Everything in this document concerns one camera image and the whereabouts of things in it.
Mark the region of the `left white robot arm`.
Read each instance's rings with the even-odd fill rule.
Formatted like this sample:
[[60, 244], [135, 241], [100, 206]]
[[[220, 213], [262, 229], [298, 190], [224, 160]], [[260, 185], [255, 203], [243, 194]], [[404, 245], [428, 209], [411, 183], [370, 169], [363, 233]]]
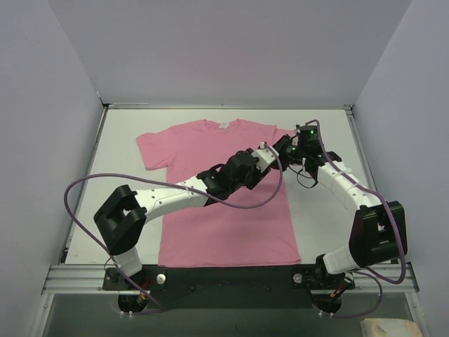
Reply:
[[226, 163], [177, 184], [164, 183], [161, 188], [137, 191], [128, 185], [117, 187], [93, 220], [108, 254], [120, 269], [119, 281], [129, 289], [143, 283], [143, 265], [136, 245], [149, 221], [183, 209], [228, 205], [228, 198], [242, 187], [251, 190], [272, 169], [286, 170], [289, 143], [290, 137], [284, 135], [272, 146], [261, 143], [256, 150], [238, 151]]

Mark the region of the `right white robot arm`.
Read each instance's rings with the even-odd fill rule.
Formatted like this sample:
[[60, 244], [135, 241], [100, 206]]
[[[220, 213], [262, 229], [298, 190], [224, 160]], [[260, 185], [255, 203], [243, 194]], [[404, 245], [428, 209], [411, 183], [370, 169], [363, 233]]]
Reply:
[[370, 270], [372, 265], [397, 259], [401, 263], [398, 278], [380, 278], [400, 284], [406, 276], [408, 251], [403, 206], [364, 186], [339, 155], [326, 151], [317, 120], [298, 126], [293, 136], [281, 136], [274, 149], [281, 161], [276, 168], [285, 171], [293, 164], [302, 166], [315, 184], [326, 187], [354, 215], [348, 243], [317, 257], [321, 276]]

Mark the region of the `pink t-shirt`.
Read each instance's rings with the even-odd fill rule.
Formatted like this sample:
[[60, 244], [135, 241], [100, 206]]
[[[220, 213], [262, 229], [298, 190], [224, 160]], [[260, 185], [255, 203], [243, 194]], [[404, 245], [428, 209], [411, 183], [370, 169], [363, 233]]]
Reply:
[[[147, 170], [165, 168], [178, 183], [239, 150], [273, 145], [288, 129], [236, 119], [229, 123], [197, 120], [136, 139]], [[228, 201], [188, 208], [163, 217], [159, 264], [165, 267], [291, 265], [301, 261], [279, 172], [271, 171], [253, 190], [244, 187]]]

